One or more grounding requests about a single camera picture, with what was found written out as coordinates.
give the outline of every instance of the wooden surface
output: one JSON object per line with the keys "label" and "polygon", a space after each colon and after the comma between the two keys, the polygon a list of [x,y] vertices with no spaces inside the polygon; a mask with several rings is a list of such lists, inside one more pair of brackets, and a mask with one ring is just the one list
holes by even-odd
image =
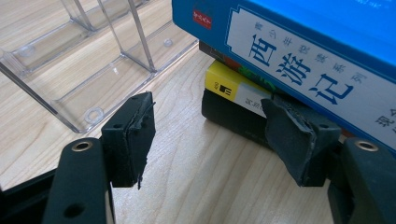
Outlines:
{"label": "wooden surface", "polygon": [[[297,187],[273,151],[201,115],[212,61],[195,48],[142,90],[153,92],[157,132],[142,189],[113,189],[118,223],[332,223],[327,186]],[[100,126],[71,132],[5,76],[0,99],[2,189],[55,168],[70,141],[100,136]]]}

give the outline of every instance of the clear acrylic organizer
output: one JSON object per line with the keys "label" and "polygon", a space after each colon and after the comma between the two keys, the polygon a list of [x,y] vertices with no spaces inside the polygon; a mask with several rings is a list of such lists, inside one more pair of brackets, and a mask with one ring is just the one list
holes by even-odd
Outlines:
{"label": "clear acrylic organizer", "polygon": [[64,23],[45,32],[38,10],[41,21],[32,26],[43,34],[15,49],[0,42],[0,71],[76,133],[88,132],[197,45],[172,23],[171,0],[59,4]]}

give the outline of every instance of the black metal bracket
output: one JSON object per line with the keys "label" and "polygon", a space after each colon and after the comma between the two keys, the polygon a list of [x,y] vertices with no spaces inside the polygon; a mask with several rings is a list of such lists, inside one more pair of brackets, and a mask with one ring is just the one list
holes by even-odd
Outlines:
{"label": "black metal bracket", "polygon": [[341,128],[286,95],[262,100],[268,145],[302,187],[322,187],[335,223],[396,223],[396,160],[360,138],[338,142]]}
{"label": "black metal bracket", "polygon": [[0,223],[114,223],[111,186],[140,182],[155,135],[151,92],[128,99],[102,137],[68,144],[56,170],[1,191]]}

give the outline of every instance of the screw hole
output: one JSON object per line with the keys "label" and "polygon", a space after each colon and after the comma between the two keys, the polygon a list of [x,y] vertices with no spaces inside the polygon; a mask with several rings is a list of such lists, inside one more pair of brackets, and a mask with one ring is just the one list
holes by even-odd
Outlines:
{"label": "screw hole", "polygon": [[97,124],[105,117],[105,112],[99,107],[90,108],[85,112],[84,119],[90,124]]}
{"label": "screw hole", "polygon": [[170,38],[167,38],[163,41],[163,45],[166,47],[171,47],[173,45],[173,41]]}
{"label": "screw hole", "polygon": [[378,147],[370,142],[357,141],[355,142],[355,145],[366,151],[378,151]]}
{"label": "screw hole", "polygon": [[73,145],[72,150],[76,152],[85,151],[92,146],[91,142],[80,142]]}
{"label": "screw hole", "polygon": [[64,210],[64,216],[68,218],[78,217],[82,212],[84,212],[84,209],[84,204],[73,203]]}

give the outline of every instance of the book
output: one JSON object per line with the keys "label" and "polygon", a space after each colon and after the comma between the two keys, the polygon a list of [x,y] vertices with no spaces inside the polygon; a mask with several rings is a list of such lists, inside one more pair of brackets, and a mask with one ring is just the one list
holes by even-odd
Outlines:
{"label": "book", "polygon": [[205,88],[265,118],[261,100],[271,93],[217,60],[206,69]]}
{"label": "book", "polygon": [[205,118],[218,125],[268,147],[264,117],[207,89],[204,90],[201,112]]}
{"label": "book", "polygon": [[396,148],[395,2],[172,5],[180,28],[357,136]]}
{"label": "book", "polygon": [[235,60],[231,59],[227,55],[224,55],[220,51],[212,48],[202,40],[199,41],[199,50],[203,53],[211,56],[212,58],[216,59],[217,61],[224,63],[229,68],[233,69],[235,72],[241,74],[244,77],[247,77],[252,82],[256,83],[257,85],[265,88],[270,92],[278,92],[284,93],[280,88],[277,88],[273,83],[268,80],[265,80],[263,77],[258,76],[257,74],[248,70],[244,65],[236,62]]}

